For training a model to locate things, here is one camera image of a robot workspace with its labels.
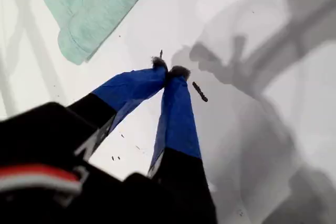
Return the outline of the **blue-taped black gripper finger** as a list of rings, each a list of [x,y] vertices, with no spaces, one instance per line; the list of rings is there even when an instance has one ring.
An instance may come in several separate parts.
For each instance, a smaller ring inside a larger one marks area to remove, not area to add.
[[[174,223],[217,223],[205,176],[191,96],[190,71],[174,66],[167,74],[149,176],[168,196]]]
[[[163,87],[168,68],[160,57],[152,67],[118,74],[67,107],[67,121],[81,121],[109,133],[143,101]]]

